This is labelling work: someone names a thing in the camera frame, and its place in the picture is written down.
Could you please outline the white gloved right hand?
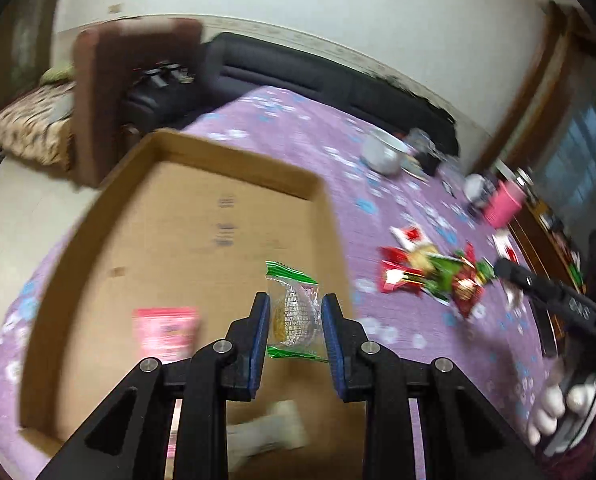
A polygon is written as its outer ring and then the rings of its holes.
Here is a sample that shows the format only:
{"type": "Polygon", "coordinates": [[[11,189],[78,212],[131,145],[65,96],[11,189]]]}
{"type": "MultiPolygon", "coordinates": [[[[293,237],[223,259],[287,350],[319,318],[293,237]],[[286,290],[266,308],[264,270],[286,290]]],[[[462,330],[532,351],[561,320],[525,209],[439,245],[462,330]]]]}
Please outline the white gloved right hand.
{"type": "Polygon", "coordinates": [[[563,359],[554,362],[540,396],[533,403],[526,430],[529,445],[535,448],[544,438],[555,434],[558,422],[567,412],[574,414],[574,428],[555,449],[556,454],[570,451],[580,444],[596,416],[596,376],[592,375],[584,384],[572,386],[563,393],[560,383],[565,370],[563,359]]]}

